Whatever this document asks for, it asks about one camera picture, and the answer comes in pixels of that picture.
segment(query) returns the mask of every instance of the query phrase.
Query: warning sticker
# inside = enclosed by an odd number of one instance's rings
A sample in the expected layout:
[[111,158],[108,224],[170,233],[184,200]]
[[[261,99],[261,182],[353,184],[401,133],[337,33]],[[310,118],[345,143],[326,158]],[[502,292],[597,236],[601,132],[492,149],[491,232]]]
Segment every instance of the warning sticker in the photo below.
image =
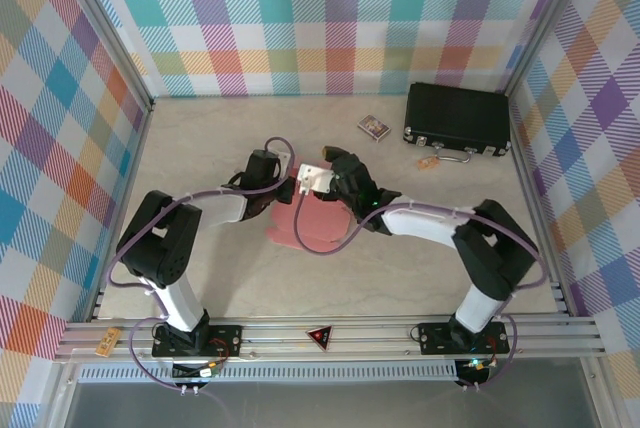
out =
[[315,330],[307,331],[307,335],[316,342],[322,351],[327,351],[329,347],[329,339],[331,338],[331,330],[333,330],[333,327],[325,326],[323,328],[316,328]]

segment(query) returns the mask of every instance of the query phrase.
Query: plaid wallpaper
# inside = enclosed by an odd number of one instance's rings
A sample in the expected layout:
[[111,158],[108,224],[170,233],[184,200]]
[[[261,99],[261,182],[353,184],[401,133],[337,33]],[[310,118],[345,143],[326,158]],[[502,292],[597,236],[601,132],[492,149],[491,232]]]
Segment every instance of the plaid wallpaper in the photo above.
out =
[[76,0],[0,0],[0,427],[31,427],[143,109]]
[[640,0],[571,0],[514,114],[582,314],[640,426]]
[[102,0],[159,96],[504,86],[547,0]]

